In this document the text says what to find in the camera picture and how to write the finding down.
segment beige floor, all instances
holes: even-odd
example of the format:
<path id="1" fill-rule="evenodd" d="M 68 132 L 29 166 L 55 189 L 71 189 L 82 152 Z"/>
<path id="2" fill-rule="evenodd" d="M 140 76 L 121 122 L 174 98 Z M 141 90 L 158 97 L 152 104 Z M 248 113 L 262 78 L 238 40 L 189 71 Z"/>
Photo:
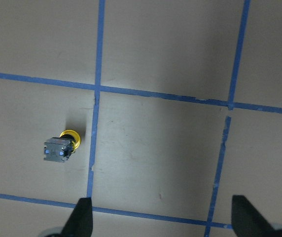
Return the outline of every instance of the beige floor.
<path id="1" fill-rule="evenodd" d="M 244 194 L 282 224 L 282 114 L 208 101 L 228 100 L 243 4 L 106 0 L 94 206 L 206 221 L 229 116 L 212 221 L 230 224 L 231 197 Z M 98 13 L 98 0 L 0 1 L 0 194 L 65 203 L 86 196 Z M 282 107 L 279 0 L 250 4 L 235 102 Z M 66 128 L 80 132 L 82 145 L 66 163 L 44 161 L 43 142 Z M 63 226 L 72 211 L 5 197 L 0 237 L 36 237 Z M 204 233 L 203 225 L 94 212 L 95 237 Z M 229 236 L 211 228 L 210 237 Z"/>

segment blue tape line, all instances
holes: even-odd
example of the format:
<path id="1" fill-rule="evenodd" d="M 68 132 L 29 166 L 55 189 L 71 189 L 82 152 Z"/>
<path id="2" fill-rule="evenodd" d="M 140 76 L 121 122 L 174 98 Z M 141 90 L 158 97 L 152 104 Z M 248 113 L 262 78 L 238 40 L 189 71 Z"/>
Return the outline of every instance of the blue tape line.
<path id="1" fill-rule="evenodd" d="M 35 203 L 35 204 L 43 204 L 43 205 L 49 205 L 49 206 L 75 208 L 75 204 L 73 203 L 49 201 L 49 200 L 42 200 L 42 199 L 28 198 L 28 197 L 18 197 L 18 196 L 7 195 L 7 194 L 0 194 L 0 198 L 7 199 L 7 200 L 13 200 L 13 201 L 23 201 L 23 202 L 30 202 L 30 203 Z"/>
<path id="2" fill-rule="evenodd" d="M 104 86 L 104 85 L 101 86 L 101 91 L 117 93 L 117 94 L 137 95 L 137 96 L 143 96 L 143 97 L 155 97 L 155 98 L 161 98 L 165 100 L 176 100 L 176 101 L 184 101 L 184 102 L 191 102 L 191 103 L 198 103 L 198 104 L 217 105 L 217 106 L 227 107 L 226 101 L 213 100 L 213 99 L 206 99 L 206 100 L 197 99 L 196 97 L 192 97 L 192 96 L 173 95 L 173 94 L 167 94 L 167 93 L 110 87 L 110 86 Z"/>
<path id="3" fill-rule="evenodd" d="M 217 227 L 217 228 L 223 228 L 223 229 L 230 229 L 230 230 L 233 229 L 232 225 L 217 223 L 217 222 L 211 222 L 210 226 L 211 227 Z"/>
<path id="4" fill-rule="evenodd" d="M 222 142 L 221 142 L 221 148 L 220 148 L 220 153 L 219 153 L 219 158 L 218 158 L 218 164 L 217 164 L 217 167 L 216 167 L 216 173 L 215 173 L 215 178 L 214 178 L 213 191 L 212 191 L 209 213 L 208 213 L 208 218 L 207 218 L 207 225 L 206 225 L 206 229 L 205 229 L 205 235 L 204 235 L 205 237 L 208 237 L 209 234 L 210 234 L 211 223 L 212 223 L 212 219 L 213 219 L 215 203 L 216 203 L 216 198 L 217 198 L 217 194 L 218 194 L 221 172 L 222 172 L 222 166 L 223 166 L 224 155 L 225 155 L 225 143 L 228 139 L 228 135 L 229 135 L 229 131 L 230 131 L 230 125 L 231 125 L 231 118 L 226 117 L 225 128 L 224 128 L 223 134 L 222 134 Z"/>
<path id="5" fill-rule="evenodd" d="M 95 85 L 101 85 L 103 41 L 104 41 L 104 17 L 105 17 L 105 0 L 100 0 L 99 8 L 98 8 Z"/>
<path id="6" fill-rule="evenodd" d="M 197 104 L 206 104 L 206 105 L 215 105 L 215 106 L 224 106 L 224 107 L 228 106 L 227 101 L 221 101 L 221 100 L 213 100 L 213 99 L 204 100 L 204 99 L 197 99 L 196 97 L 192 97 L 192 96 L 182 96 L 182 95 L 166 94 L 160 92 L 110 87 L 104 85 L 95 86 L 92 84 L 55 80 L 55 79 L 46 79 L 46 78 L 33 78 L 33 77 L 13 75 L 13 74 L 0 73 L 0 79 L 24 81 L 31 83 L 46 84 L 46 85 L 56 85 L 56 86 L 79 88 L 86 90 L 100 90 L 109 93 L 135 95 L 135 96 L 143 96 L 143 97 L 154 97 L 154 98 L 161 98 L 166 100 L 184 101 L 184 102 L 197 103 Z M 239 109 L 245 109 L 245 110 L 255 110 L 255 111 L 282 114 L 281 107 L 255 105 L 255 104 L 238 103 L 238 102 L 234 102 L 233 107 Z"/>
<path id="7" fill-rule="evenodd" d="M 115 210 L 115 209 L 108 209 L 108 208 L 101 208 L 101 207 L 93 207 L 93 211 L 115 214 L 115 215 L 122 215 L 122 216 L 133 216 L 133 217 L 140 217 L 140 218 L 153 219 L 153 220 L 186 223 L 186 224 L 193 224 L 193 225 L 199 225 L 199 226 L 205 226 L 207 223 L 206 221 L 199 221 L 199 220 L 192 220 L 192 219 L 185 219 L 185 218 L 178 218 L 178 217 L 171 217 L 171 216 L 161 216 L 161 215 L 154 215 L 154 214 L 146 214 L 146 213 L 139 213 L 139 212 L 132 212 L 132 211 L 122 211 L 122 210 Z"/>
<path id="8" fill-rule="evenodd" d="M 244 42 L 244 36 L 245 36 L 245 30 L 246 30 L 246 24 L 247 24 L 247 18 L 248 18 L 249 5 L 250 5 L 250 0 L 245 0 L 243 11 L 242 11 L 240 31 L 239 31 L 238 42 L 236 46 L 234 65 L 233 65 L 233 71 L 232 71 L 232 77 L 231 77 L 231 84 L 230 84 L 230 90 L 229 90 L 229 99 L 228 99 L 228 109 L 229 110 L 232 110 L 234 108 L 233 101 L 234 101 L 236 83 L 238 79 L 238 73 L 239 73 L 239 67 L 240 67 L 240 61 L 241 61 L 241 55 L 242 55 L 242 49 L 243 49 L 243 42 Z"/>
<path id="9" fill-rule="evenodd" d="M 245 109 L 245 110 L 255 110 L 255 111 L 263 111 L 263 112 L 271 112 L 282 114 L 282 108 L 280 107 L 272 107 L 265 105 L 254 105 L 254 104 L 246 104 L 246 103 L 234 103 L 235 108 Z"/>
<path id="10" fill-rule="evenodd" d="M 32 83 L 39 83 L 39 84 L 45 84 L 45 85 L 57 85 L 57 86 L 64 86 L 64 87 L 71 87 L 71 88 L 78 88 L 78 89 L 85 89 L 85 90 L 95 90 L 96 88 L 96 86 L 92 84 L 85 84 L 85 83 L 71 82 L 71 81 L 64 81 L 64 80 L 46 79 L 46 78 L 33 78 L 33 77 L 28 77 L 28 76 L 5 74 L 5 73 L 0 73 L 0 79 L 32 82 Z"/>
<path id="11" fill-rule="evenodd" d="M 96 69 L 95 69 L 95 104 L 93 109 L 92 120 L 92 134 L 91 134 L 91 148 L 90 148 L 90 161 L 87 180 L 86 196 L 91 197 L 93 193 L 94 171 L 92 169 L 95 163 L 96 156 L 96 142 L 97 142 L 97 125 L 100 107 L 100 85 L 102 77 L 102 60 L 103 60 L 103 37 L 104 37 L 104 16 L 105 16 L 105 0 L 99 1 L 98 9 L 98 28 L 97 28 L 97 49 L 96 49 Z"/>
<path id="12" fill-rule="evenodd" d="M 29 203 L 49 205 L 49 206 L 59 206 L 59 207 L 66 207 L 66 208 L 72 208 L 72 209 L 75 208 L 75 204 L 73 203 L 50 201 L 50 200 L 27 198 L 27 197 L 18 197 L 18 196 L 7 195 L 7 194 L 0 194 L 0 198 L 6 199 L 6 200 L 22 201 L 22 202 L 29 202 Z M 185 218 L 178 218 L 178 217 L 171 217 L 171 216 L 153 215 L 153 214 L 131 212 L 131 211 L 122 211 L 122 210 L 102 208 L 102 207 L 93 207 L 93 211 L 101 212 L 101 213 L 108 213 L 108 214 L 115 214 L 115 215 L 122 215 L 122 216 L 132 216 L 132 217 L 139 217 L 139 218 L 146 218 L 146 219 L 153 219 L 153 220 L 162 220 L 162 221 L 178 222 L 178 223 L 185 223 L 185 224 L 192 224 L 192 225 L 200 225 L 200 226 L 205 226 L 207 223 L 206 221 L 199 221 L 199 220 L 192 220 L 192 219 L 185 219 Z M 227 228 L 227 229 L 229 229 L 231 226 L 231 225 L 226 225 L 222 223 L 211 223 L 211 225 L 213 227 Z"/>

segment blue painter's tape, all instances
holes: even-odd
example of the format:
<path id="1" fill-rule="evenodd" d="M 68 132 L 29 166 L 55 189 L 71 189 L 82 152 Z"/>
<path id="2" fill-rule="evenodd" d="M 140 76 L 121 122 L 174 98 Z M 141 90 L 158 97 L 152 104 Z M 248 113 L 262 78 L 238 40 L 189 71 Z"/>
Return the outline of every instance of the blue painter's tape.
<path id="1" fill-rule="evenodd" d="M 246 31 L 246 25 L 247 25 L 249 5 L 250 5 L 250 0 L 245 0 L 243 11 L 242 11 L 240 31 L 239 31 L 238 42 L 236 46 L 234 65 L 233 65 L 233 71 L 232 71 L 232 77 L 231 77 L 231 84 L 230 84 L 230 90 L 229 90 L 229 99 L 228 99 L 229 110 L 232 110 L 234 108 L 234 103 L 233 103 L 234 95 L 235 95 L 236 83 L 238 80 L 238 73 L 239 73 L 239 67 L 240 67 L 240 61 L 241 61 L 241 55 L 242 55 L 242 49 L 243 49 L 243 42 L 244 42 L 244 36 L 245 36 L 245 31 Z"/>
<path id="2" fill-rule="evenodd" d="M 223 223 L 217 223 L 217 222 L 212 222 L 210 224 L 211 227 L 217 227 L 217 228 L 223 228 L 223 229 L 229 229 L 232 230 L 232 225 L 229 224 L 223 224 Z"/>
<path id="3" fill-rule="evenodd" d="M 99 8 L 98 8 L 95 85 L 101 85 L 103 41 L 104 41 L 104 17 L 105 17 L 105 0 L 100 0 Z"/>
<path id="4" fill-rule="evenodd" d="M 212 196 L 211 196 L 211 201 L 210 201 L 210 206 L 209 206 L 207 225 L 206 225 L 205 235 L 204 235 L 205 237 L 208 237 L 210 234 L 211 223 L 213 219 L 215 203 L 216 203 L 216 198 L 218 194 L 222 166 L 223 166 L 224 155 L 225 155 L 225 148 L 226 148 L 225 143 L 229 136 L 230 125 L 231 125 L 231 118 L 226 117 L 225 127 L 224 127 L 223 134 L 222 134 L 222 142 L 221 142 L 221 147 L 220 147 L 220 152 L 219 152 L 218 164 L 216 166 L 216 173 L 215 173 L 215 178 L 214 178 L 214 183 L 213 183 L 213 190 L 212 190 Z"/>
<path id="5" fill-rule="evenodd" d="M 234 107 L 239 109 L 245 109 L 245 110 L 255 110 L 255 111 L 282 114 L 282 108 L 280 107 L 254 105 L 254 104 L 246 104 L 246 103 L 234 103 Z"/>
<path id="6" fill-rule="evenodd" d="M 94 171 L 93 165 L 96 156 L 97 127 L 100 107 L 100 86 L 102 77 L 102 58 L 103 58 L 103 37 L 104 37 L 104 17 L 105 17 L 105 0 L 99 1 L 98 9 L 98 26 L 97 26 L 97 50 L 96 50 L 96 70 L 95 70 L 95 104 L 93 109 L 90 162 L 88 170 L 86 196 L 91 197 L 93 192 Z"/>
<path id="7" fill-rule="evenodd" d="M 23 201 L 23 202 L 30 202 L 30 203 L 36 203 L 36 204 L 43 204 L 43 205 L 49 205 L 49 206 L 60 206 L 60 207 L 67 207 L 67 208 L 75 208 L 75 204 L 73 204 L 73 203 L 42 200 L 42 199 L 28 198 L 28 197 L 18 197 L 18 196 L 7 195 L 7 194 L 0 194 L 0 198 L 1 199 L 7 199 L 7 200 L 13 200 L 13 201 Z"/>
<path id="8" fill-rule="evenodd" d="M 140 217 L 140 218 L 153 219 L 153 220 L 186 223 L 186 224 L 193 224 L 199 226 L 205 226 L 207 223 L 206 221 L 199 221 L 199 220 L 192 220 L 192 219 L 185 219 L 185 218 L 178 218 L 171 216 L 153 215 L 153 214 L 131 212 L 131 211 L 114 210 L 114 209 L 101 208 L 101 207 L 93 207 L 93 211 L 122 215 L 122 216 L 133 216 L 133 217 Z"/>
<path id="9" fill-rule="evenodd" d="M 22 201 L 22 202 L 29 202 L 29 203 L 49 205 L 49 206 L 75 208 L 75 204 L 73 203 L 42 200 L 42 199 L 27 198 L 27 197 L 18 197 L 18 196 L 7 195 L 7 194 L 0 194 L 0 198 L 6 199 L 6 200 Z M 192 219 L 185 219 L 185 218 L 178 218 L 178 217 L 171 217 L 171 216 L 161 216 L 161 215 L 154 215 L 154 214 L 146 214 L 146 213 L 139 213 L 139 212 L 131 212 L 131 211 L 122 211 L 122 210 L 115 210 L 115 209 L 101 208 L 101 207 L 93 207 L 93 211 L 115 214 L 115 215 L 122 215 L 122 216 L 132 216 L 132 217 L 139 217 L 139 218 L 146 218 L 146 219 L 153 219 L 153 220 L 200 225 L 200 226 L 205 226 L 207 224 L 206 221 L 199 221 L 199 220 L 192 220 Z M 211 226 L 218 227 L 218 228 L 231 229 L 230 225 L 226 225 L 222 223 L 211 223 Z"/>
<path id="10" fill-rule="evenodd" d="M 95 85 L 85 84 L 85 83 L 78 83 L 78 82 L 71 82 L 71 81 L 64 81 L 64 80 L 53 80 L 53 79 L 46 79 L 46 78 L 33 78 L 33 77 L 28 77 L 28 76 L 5 74 L 5 73 L 0 73 L 0 79 L 32 82 L 32 83 L 39 83 L 39 84 L 45 84 L 45 85 L 57 85 L 57 86 L 71 87 L 71 88 L 78 88 L 78 89 L 85 89 L 85 90 L 95 90 L 96 88 Z"/>
<path id="11" fill-rule="evenodd" d="M 173 95 L 167 93 L 160 92 L 152 92 L 152 91 L 144 91 L 144 90 L 134 90 L 134 89 L 126 89 L 126 88 L 118 88 L 118 87 L 110 87 L 110 86 L 101 86 L 101 91 L 110 92 L 110 93 L 118 93 L 125 95 L 137 95 L 143 97 L 154 97 L 161 98 L 165 100 L 176 100 L 176 101 L 184 101 L 198 104 L 206 104 L 206 105 L 217 105 L 217 106 L 227 106 L 226 101 L 222 100 L 213 100 L 213 99 L 197 99 L 192 96 L 183 96 L 183 95 Z"/>

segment floor tile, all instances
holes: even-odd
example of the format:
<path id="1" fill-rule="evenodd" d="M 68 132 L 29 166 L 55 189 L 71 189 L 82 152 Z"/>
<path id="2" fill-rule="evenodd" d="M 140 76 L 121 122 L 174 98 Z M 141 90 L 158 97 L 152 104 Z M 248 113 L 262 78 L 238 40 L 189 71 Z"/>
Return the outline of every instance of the floor tile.
<path id="1" fill-rule="evenodd" d="M 94 92 L 0 79 L 0 193 L 74 202 L 86 196 Z M 82 144 L 66 163 L 44 161 L 65 129 Z"/>
<path id="2" fill-rule="evenodd" d="M 282 1 L 252 1 L 237 102 L 282 107 Z"/>
<path id="3" fill-rule="evenodd" d="M 72 209 L 0 199 L 0 237 L 38 237 L 62 227 Z"/>
<path id="4" fill-rule="evenodd" d="M 98 0 L 0 1 L 0 73 L 94 83 Z"/>
<path id="5" fill-rule="evenodd" d="M 242 0 L 106 3 L 102 84 L 227 100 Z"/>
<path id="6" fill-rule="evenodd" d="M 206 220 L 226 110 L 102 93 L 96 206 Z"/>
<path id="7" fill-rule="evenodd" d="M 203 237 L 204 231 L 203 226 L 94 212 L 92 237 Z"/>
<path id="8" fill-rule="evenodd" d="M 236 237 L 236 234 L 230 229 L 211 228 L 210 237 Z"/>
<path id="9" fill-rule="evenodd" d="M 234 110 L 214 221 L 230 222 L 232 195 L 282 224 L 282 115 Z"/>

